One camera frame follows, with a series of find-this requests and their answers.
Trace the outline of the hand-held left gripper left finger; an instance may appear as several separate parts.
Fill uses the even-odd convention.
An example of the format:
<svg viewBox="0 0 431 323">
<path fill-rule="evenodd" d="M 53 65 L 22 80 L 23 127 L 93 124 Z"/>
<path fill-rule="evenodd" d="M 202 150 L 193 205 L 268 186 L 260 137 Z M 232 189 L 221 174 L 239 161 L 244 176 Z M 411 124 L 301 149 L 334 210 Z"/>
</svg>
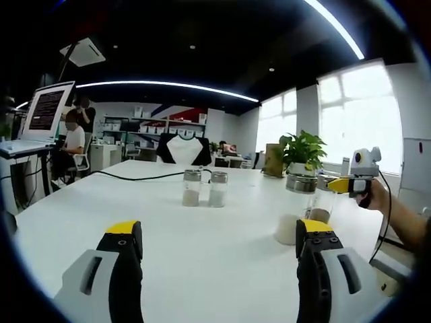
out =
<svg viewBox="0 0 431 323">
<path fill-rule="evenodd" d="M 109 227 L 63 273 L 54 303 L 72 322 L 143 322 L 142 258 L 140 221 Z"/>
</svg>

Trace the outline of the person's right hand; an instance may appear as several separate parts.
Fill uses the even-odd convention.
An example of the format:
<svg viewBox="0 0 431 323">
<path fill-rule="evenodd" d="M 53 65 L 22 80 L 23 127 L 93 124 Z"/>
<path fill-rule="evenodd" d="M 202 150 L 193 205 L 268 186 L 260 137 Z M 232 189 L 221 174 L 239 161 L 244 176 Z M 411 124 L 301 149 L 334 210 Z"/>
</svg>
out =
<svg viewBox="0 0 431 323">
<path fill-rule="evenodd" d="M 370 188 L 356 197 L 356 202 L 363 209 L 385 211 L 389 197 L 389 191 L 375 178 L 370 182 Z"/>
</svg>

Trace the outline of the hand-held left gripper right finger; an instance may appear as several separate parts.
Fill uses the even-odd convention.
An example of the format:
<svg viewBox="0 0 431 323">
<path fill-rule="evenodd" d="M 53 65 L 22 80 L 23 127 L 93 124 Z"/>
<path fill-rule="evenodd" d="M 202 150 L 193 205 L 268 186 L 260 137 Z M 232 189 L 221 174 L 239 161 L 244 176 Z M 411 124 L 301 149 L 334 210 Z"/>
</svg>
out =
<svg viewBox="0 0 431 323">
<path fill-rule="evenodd" d="M 369 322 L 383 305 L 374 269 L 326 223 L 296 222 L 298 322 Z"/>
</svg>

